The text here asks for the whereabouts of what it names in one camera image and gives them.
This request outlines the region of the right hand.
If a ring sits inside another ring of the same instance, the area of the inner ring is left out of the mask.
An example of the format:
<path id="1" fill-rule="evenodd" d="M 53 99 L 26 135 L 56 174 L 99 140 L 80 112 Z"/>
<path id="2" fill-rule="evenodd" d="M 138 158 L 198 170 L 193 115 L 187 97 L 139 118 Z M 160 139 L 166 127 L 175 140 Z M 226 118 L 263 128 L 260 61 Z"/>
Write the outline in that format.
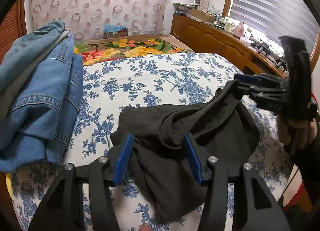
<path id="1" fill-rule="evenodd" d="M 278 137 L 284 145 L 292 144 L 298 149 L 311 144 L 319 131 L 319 123 L 315 119 L 293 120 L 277 115 Z"/>

